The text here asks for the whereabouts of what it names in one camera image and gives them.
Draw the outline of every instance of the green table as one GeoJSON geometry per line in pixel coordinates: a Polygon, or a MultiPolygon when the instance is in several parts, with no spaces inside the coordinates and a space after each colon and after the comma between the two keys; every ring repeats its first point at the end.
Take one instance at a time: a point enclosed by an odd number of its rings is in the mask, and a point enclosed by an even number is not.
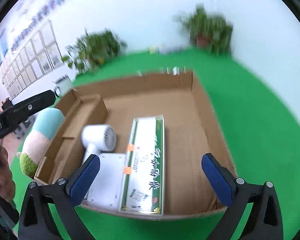
{"type": "MultiPolygon", "coordinates": [[[[284,239],[300,228],[300,127],[280,100],[245,68],[229,57],[214,57],[198,50],[182,54],[122,56],[98,73],[76,78],[81,85],[98,80],[147,72],[160,67],[187,66],[196,71],[207,90],[226,137],[237,172],[249,183],[274,183],[281,206],[284,239]]],[[[30,179],[15,158],[11,170],[16,183],[15,202],[21,208],[30,179]]],[[[232,239],[237,239],[248,218],[248,205],[232,239]]],[[[143,221],[99,214],[80,207],[76,212],[96,239],[205,239],[222,214],[179,221],[143,221]]],[[[64,239],[69,239],[55,208],[52,214],[64,239]]]]}

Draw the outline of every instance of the green plant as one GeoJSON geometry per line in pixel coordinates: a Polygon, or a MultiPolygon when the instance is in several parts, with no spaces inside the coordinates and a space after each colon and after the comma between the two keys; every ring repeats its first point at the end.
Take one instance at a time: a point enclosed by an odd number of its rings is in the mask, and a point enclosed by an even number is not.
{"type": "Polygon", "coordinates": [[[101,33],[88,34],[77,38],[73,46],[67,46],[68,55],[61,58],[62,62],[67,63],[69,68],[73,65],[84,73],[88,69],[96,69],[106,61],[117,57],[121,49],[127,47],[124,41],[120,41],[117,35],[110,30],[101,33]]]}
{"type": "Polygon", "coordinates": [[[208,15],[203,5],[197,5],[194,14],[179,16],[177,21],[189,32],[192,45],[217,55],[231,52],[232,25],[224,17],[208,15]]]}

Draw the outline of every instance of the brown pot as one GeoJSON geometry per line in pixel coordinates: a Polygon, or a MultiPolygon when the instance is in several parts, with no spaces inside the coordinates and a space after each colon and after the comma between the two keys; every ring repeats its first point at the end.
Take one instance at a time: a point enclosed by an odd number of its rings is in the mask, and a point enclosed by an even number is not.
{"type": "Polygon", "coordinates": [[[210,42],[209,36],[197,35],[197,46],[199,48],[205,48],[210,42]]]}

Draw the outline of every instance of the orange object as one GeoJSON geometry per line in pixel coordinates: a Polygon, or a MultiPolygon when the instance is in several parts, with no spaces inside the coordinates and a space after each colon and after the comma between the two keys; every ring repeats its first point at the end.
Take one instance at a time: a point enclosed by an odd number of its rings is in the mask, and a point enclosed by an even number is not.
{"type": "Polygon", "coordinates": [[[123,168],[123,173],[124,174],[130,175],[131,172],[132,172],[132,167],[127,167],[126,166],[126,167],[123,168]]]}
{"type": "Polygon", "coordinates": [[[133,149],[134,149],[134,144],[129,143],[127,147],[127,151],[133,152],[133,149]]]}

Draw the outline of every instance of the white mug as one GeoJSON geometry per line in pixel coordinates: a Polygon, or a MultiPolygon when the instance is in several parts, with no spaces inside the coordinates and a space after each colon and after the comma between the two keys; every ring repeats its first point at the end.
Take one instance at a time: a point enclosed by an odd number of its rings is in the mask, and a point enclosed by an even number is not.
{"type": "Polygon", "coordinates": [[[54,83],[57,85],[54,89],[54,93],[58,98],[65,95],[71,88],[73,88],[73,84],[68,75],[61,77],[54,83]]]}

